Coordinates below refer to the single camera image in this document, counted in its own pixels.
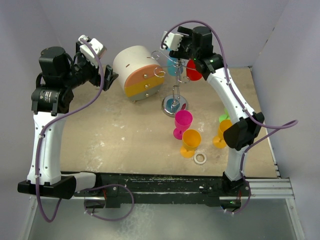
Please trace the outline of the blue plastic wine glass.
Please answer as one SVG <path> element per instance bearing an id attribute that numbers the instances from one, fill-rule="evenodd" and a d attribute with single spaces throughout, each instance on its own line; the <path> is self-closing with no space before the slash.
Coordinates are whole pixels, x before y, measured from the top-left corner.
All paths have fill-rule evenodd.
<path id="1" fill-rule="evenodd" d="M 183 63 L 183 60 L 169 56 L 167 59 L 167 73 L 174 77 L 179 75 L 181 78 L 184 71 Z"/>

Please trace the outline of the red plastic wine glass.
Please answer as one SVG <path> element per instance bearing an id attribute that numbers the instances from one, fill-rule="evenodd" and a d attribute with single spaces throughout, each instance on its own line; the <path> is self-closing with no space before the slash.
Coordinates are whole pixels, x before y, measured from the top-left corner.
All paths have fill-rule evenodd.
<path id="1" fill-rule="evenodd" d="M 202 74 L 196 70 L 196 65 L 193 59 L 190 59 L 186 65 L 186 76 L 190 81 L 198 81 L 202 78 Z"/>

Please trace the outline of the chrome wine glass rack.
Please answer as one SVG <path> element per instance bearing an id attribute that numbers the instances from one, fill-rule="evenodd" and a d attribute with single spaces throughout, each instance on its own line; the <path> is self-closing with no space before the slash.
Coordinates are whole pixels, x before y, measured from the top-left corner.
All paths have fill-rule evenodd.
<path id="1" fill-rule="evenodd" d="M 163 53 L 160 50 L 155 50 L 151 53 L 151 58 L 153 60 L 159 60 L 161 56 L 166 58 L 166 65 L 156 67 L 153 70 L 153 73 L 156 77 L 164 78 L 164 77 L 174 77 L 174 85 L 171 88 L 171 94 L 167 95 L 163 100 L 161 104 L 162 111 L 169 117 L 174 117 L 177 112 L 180 110 L 186 110 L 188 108 L 188 101 L 185 97 L 183 97 L 180 93 L 180 85 L 187 84 L 190 79 L 182 73 L 181 77 L 179 75 L 177 76 L 170 76 L 168 74 L 167 68 L 167 59 L 169 56 L 167 56 L 165 53 Z M 183 60 L 183 70 L 186 70 L 186 61 Z"/>

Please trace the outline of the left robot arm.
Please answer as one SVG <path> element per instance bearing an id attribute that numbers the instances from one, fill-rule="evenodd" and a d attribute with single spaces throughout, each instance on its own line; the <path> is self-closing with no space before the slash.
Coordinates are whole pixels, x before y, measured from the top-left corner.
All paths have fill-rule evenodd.
<path id="1" fill-rule="evenodd" d="M 31 95 L 32 162 L 26 179 L 17 185 L 19 193 L 68 200 L 81 190 L 91 196 L 103 191 L 103 184 L 94 173 L 62 174 L 60 154 L 65 122 L 72 115 L 73 90 L 90 82 L 100 91 L 107 91 L 118 77 L 112 67 L 102 68 L 99 62 L 106 50 L 96 38 L 82 35 L 76 42 L 74 57 L 60 46 L 41 51 L 38 59 L 41 73 Z"/>

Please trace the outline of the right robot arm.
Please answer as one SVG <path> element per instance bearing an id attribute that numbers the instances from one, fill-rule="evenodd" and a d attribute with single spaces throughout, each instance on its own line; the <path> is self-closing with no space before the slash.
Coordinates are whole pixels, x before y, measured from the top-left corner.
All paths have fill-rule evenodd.
<path id="1" fill-rule="evenodd" d="M 214 52 L 213 37 L 216 33 L 212 29 L 208 26 L 193 29 L 180 26 L 177 31 L 182 34 L 182 39 L 178 49 L 171 50 L 169 55 L 192 60 L 196 71 L 213 87 L 228 111 L 231 125 L 223 131 L 223 137 L 229 152 L 222 175 L 222 190 L 233 196 L 245 182 L 246 153 L 254 145 L 265 117 L 246 102 L 230 76 L 223 54 Z"/>

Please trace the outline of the pink plastic wine glass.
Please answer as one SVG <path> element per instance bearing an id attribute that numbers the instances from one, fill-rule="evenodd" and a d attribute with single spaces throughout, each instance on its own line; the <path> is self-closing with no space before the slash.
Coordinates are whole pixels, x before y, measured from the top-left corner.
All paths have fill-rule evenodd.
<path id="1" fill-rule="evenodd" d="M 181 140 L 183 133 L 191 126 L 193 122 L 193 115 L 188 110 L 180 110 L 175 114 L 173 136 Z"/>

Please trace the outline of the green plastic wine glass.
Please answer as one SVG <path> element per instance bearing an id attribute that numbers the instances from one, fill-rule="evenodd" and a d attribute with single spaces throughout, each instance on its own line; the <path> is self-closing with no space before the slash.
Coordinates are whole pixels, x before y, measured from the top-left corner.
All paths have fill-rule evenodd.
<path id="1" fill-rule="evenodd" d="M 226 108 L 224 108 L 224 113 L 219 116 L 218 120 L 219 120 L 219 123 L 221 123 L 224 120 L 230 120 L 230 116 Z"/>

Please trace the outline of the orange wine glass front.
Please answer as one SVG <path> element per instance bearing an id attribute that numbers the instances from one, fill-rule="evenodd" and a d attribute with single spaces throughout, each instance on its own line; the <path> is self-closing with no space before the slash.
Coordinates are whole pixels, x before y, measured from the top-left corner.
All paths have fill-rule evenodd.
<path id="1" fill-rule="evenodd" d="M 192 158 L 195 155 L 196 149 L 201 144 L 202 137 L 195 129 L 188 129 L 182 135 L 182 146 L 180 154 L 184 158 Z"/>

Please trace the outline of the orange wine glass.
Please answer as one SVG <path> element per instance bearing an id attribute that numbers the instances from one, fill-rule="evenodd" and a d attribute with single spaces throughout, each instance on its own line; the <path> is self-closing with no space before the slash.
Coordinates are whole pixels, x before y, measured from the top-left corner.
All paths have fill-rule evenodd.
<path id="1" fill-rule="evenodd" d="M 232 126 L 232 122 L 230 119 L 225 119 L 220 122 L 217 135 L 213 137 L 212 144 L 218 148 L 223 149 L 227 146 L 227 143 L 224 139 L 224 132 Z"/>
<path id="2" fill-rule="evenodd" d="M 184 158 L 192 158 L 195 155 L 196 149 L 201 144 L 202 137 L 195 129 L 188 129 L 182 135 L 182 146 L 180 154 Z"/>

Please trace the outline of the orange wine glass right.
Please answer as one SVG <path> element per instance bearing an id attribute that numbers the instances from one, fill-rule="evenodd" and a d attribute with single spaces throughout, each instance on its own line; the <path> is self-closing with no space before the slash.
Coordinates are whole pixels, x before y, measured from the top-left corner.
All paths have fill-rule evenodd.
<path id="1" fill-rule="evenodd" d="M 223 149 L 227 146 L 227 143 L 224 139 L 224 132 L 232 126 L 232 122 L 230 119 L 225 119 L 220 122 L 217 135 L 213 137 L 212 144 L 218 148 Z"/>

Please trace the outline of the round white drawer cabinet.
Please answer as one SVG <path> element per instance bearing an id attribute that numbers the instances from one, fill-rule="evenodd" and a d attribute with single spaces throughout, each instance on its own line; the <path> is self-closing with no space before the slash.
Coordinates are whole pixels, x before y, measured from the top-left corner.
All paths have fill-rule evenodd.
<path id="1" fill-rule="evenodd" d="M 159 92 L 165 82 L 163 68 L 142 45 L 119 52 L 113 60 L 113 71 L 126 97 L 137 102 Z"/>

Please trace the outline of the white tape roll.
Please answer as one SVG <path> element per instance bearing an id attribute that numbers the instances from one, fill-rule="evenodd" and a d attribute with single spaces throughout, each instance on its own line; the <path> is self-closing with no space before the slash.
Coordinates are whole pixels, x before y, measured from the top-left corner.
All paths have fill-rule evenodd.
<path id="1" fill-rule="evenodd" d="M 197 165 L 203 165 L 207 162 L 207 156 L 205 153 L 198 152 L 193 156 L 193 160 Z"/>

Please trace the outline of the black base frame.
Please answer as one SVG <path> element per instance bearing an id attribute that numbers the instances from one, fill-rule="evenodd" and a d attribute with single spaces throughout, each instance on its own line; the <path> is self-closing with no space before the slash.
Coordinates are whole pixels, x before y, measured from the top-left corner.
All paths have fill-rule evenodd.
<path id="1" fill-rule="evenodd" d="M 76 197 L 96 198 L 106 208 L 121 204 L 206 205 L 239 209 L 241 198 L 250 195 L 249 183 L 228 190 L 223 176 L 97 173 L 94 190 Z"/>

